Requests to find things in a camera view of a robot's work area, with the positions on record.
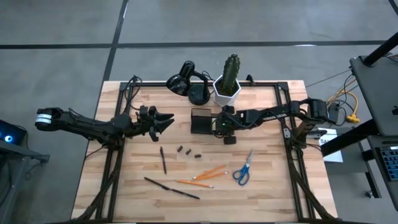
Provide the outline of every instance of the white paper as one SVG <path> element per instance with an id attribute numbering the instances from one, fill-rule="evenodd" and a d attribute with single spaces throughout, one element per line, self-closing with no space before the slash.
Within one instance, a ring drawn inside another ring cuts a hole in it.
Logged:
<path id="1" fill-rule="evenodd" d="M 326 134 L 324 134 L 320 139 L 319 139 L 319 145 L 323 145 L 324 143 L 334 139 L 337 137 L 337 132 L 335 129 L 328 129 L 328 128 L 319 128 L 319 130 L 325 130 L 327 131 Z M 325 162 L 343 162 L 343 157 L 341 156 L 341 151 L 334 152 L 328 156 L 325 156 L 323 158 Z"/>

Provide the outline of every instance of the scissors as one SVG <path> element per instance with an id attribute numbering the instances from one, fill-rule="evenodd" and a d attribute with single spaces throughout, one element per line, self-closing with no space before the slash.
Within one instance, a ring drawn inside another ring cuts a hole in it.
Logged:
<path id="1" fill-rule="evenodd" d="M 232 174 L 232 177 L 238 181 L 238 184 L 240 186 L 245 185 L 249 181 L 249 178 L 250 178 L 249 168 L 250 168 L 250 163 L 251 163 L 252 158 L 253 158 L 253 149 L 250 150 L 248 160 L 247 160 L 246 164 L 243 166 L 243 168 L 241 170 L 237 170 L 237 171 L 233 172 L 233 174 Z"/>

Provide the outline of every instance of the wooden table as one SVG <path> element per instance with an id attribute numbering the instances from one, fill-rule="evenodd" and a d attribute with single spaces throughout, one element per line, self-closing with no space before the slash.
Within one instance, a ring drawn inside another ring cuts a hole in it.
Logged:
<path id="1" fill-rule="evenodd" d="M 307 97 L 303 81 L 287 82 L 292 100 Z M 96 119 L 107 121 L 114 116 L 119 84 L 120 82 L 104 83 Z M 133 102 L 136 107 L 141 104 L 154 105 L 161 113 L 174 113 L 175 122 L 163 134 L 158 135 L 159 142 L 152 142 L 149 135 L 127 140 L 114 222 L 297 221 L 278 121 L 266 122 L 252 130 L 236 131 L 237 144 L 226 146 L 222 139 L 214 136 L 191 134 L 191 108 L 199 106 L 192 105 L 187 97 L 178 96 L 166 87 L 142 87 Z M 269 87 L 243 87 L 234 105 L 238 110 L 276 106 L 275 90 Z M 218 113 L 221 109 L 215 105 L 212 98 L 201 108 L 211 108 L 213 113 Z M 165 153 L 167 175 L 163 172 L 160 146 Z M 179 146 L 184 147 L 180 153 L 177 152 Z M 93 141 L 89 144 L 87 153 L 99 147 L 100 145 Z M 185 155 L 187 149 L 192 149 L 189 156 Z M 201 181 L 214 185 L 213 189 L 175 181 L 190 180 L 193 176 L 222 164 L 226 164 L 224 170 L 230 172 L 241 169 L 251 149 L 254 149 L 251 176 L 245 186 L 238 185 L 231 174 Z M 202 158 L 195 159 L 195 154 L 202 154 Z M 78 217 L 98 193 L 105 158 L 104 149 L 85 161 L 72 218 Z M 304 150 L 304 159 L 311 190 L 328 212 L 336 217 L 336 208 L 321 153 L 308 147 Z M 163 190 L 144 180 L 144 177 L 197 195 L 201 200 Z M 302 192 L 300 197 L 304 205 Z M 104 216 L 108 211 L 107 199 Z"/>

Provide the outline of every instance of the keyboard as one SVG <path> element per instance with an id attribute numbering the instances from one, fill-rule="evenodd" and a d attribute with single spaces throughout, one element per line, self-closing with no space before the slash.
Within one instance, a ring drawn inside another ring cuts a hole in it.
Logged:
<path id="1" fill-rule="evenodd" d="M 398 147 L 381 147 L 380 153 L 384 161 L 384 171 L 389 181 L 398 181 Z"/>

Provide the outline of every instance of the concrete floor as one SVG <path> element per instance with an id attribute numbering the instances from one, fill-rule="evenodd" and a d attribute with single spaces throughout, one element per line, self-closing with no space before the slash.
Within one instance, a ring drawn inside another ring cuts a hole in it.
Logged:
<path id="1" fill-rule="evenodd" d="M 1 44 L 109 44 L 123 0 L 0 1 Z M 120 43 L 217 41 L 347 41 L 386 40 L 398 30 L 398 17 L 388 0 L 130 0 Z M 166 80 L 182 63 L 213 77 L 228 55 L 241 58 L 239 78 L 316 80 L 342 72 L 351 57 L 376 45 L 321 47 L 200 47 L 117 49 L 110 80 Z M 95 114 L 109 49 L 0 50 L 0 119 L 25 126 L 31 149 L 51 154 L 24 184 L 13 223 L 60 222 L 70 218 L 87 141 L 66 133 L 36 130 L 37 108 L 69 107 Z M 327 99 L 346 73 L 307 89 Z M 370 118 L 359 88 L 358 116 Z M 364 174 L 331 175 L 340 218 L 347 221 L 396 223 L 398 213 L 375 164 L 382 198 L 370 200 Z"/>

